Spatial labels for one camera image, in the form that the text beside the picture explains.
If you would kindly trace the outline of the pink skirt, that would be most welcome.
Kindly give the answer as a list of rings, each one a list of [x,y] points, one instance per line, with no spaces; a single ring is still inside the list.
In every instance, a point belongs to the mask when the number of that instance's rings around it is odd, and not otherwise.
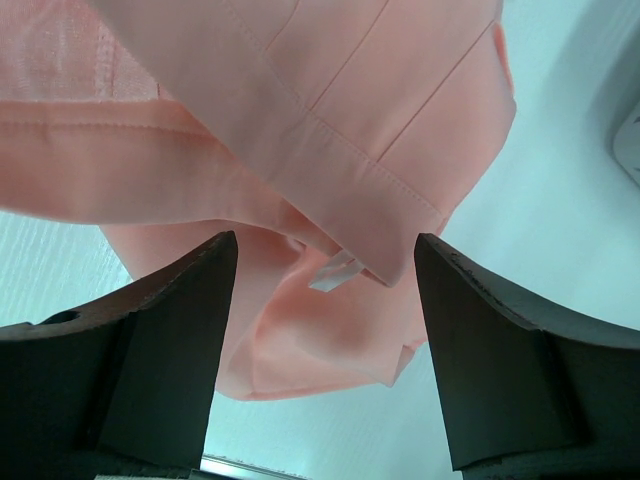
[[[133,278],[232,230],[218,391],[392,385],[413,251],[501,151],[499,1],[5,1],[1,206],[97,225]]]

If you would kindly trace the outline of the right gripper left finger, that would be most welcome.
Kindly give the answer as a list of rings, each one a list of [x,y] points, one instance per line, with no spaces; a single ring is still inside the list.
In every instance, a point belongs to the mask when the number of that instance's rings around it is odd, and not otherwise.
[[[224,232],[108,295],[3,327],[2,469],[197,469],[237,257]]]

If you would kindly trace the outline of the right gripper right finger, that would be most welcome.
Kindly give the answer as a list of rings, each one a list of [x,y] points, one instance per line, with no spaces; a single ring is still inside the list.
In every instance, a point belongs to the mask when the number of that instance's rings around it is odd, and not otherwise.
[[[556,304],[432,234],[414,259],[455,471],[638,470],[636,330]]]

